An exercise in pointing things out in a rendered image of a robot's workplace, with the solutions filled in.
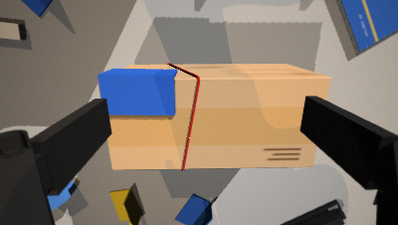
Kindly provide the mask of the blue notebook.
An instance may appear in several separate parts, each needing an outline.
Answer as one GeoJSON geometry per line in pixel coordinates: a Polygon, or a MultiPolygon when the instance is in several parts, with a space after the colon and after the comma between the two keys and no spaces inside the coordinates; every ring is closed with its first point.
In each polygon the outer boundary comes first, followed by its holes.
{"type": "Polygon", "coordinates": [[[398,0],[337,0],[356,51],[398,30],[398,0]]]}

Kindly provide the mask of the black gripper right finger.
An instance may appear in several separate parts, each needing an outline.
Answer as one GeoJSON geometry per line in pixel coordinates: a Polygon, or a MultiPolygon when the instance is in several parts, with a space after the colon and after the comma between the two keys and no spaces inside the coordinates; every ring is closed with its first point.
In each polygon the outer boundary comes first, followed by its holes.
{"type": "Polygon", "coordinates": [[[376,225],[398,225],[398,135],[318,96],[305,96],[300,130],[365,190],[376,225]]]}

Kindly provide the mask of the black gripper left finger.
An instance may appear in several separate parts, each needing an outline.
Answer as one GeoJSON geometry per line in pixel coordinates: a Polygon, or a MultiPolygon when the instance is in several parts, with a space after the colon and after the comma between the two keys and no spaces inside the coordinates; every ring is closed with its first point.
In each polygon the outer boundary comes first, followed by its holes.
{"type": "Polygon", "coordinates": [[[59,196],[111,134],[106,99],[31,138],[0,132],[0,225],[56,225],[48,196],[59,196]]]}

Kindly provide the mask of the tan cardboard box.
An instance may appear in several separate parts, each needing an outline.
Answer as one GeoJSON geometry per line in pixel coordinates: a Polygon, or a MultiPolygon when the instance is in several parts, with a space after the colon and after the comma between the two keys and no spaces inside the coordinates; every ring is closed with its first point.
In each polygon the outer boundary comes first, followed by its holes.
{"type": "MultiPolygon", "coordinates": [[[[300,130],[305,96],[327,100],[331,77],[288,64],[174,65],[200,78],[184,169],[313,167],[300,130]]],[[[170,65],[175,115],[110,114],[112,170],[182,169],[198,79],[170,65]]]]}

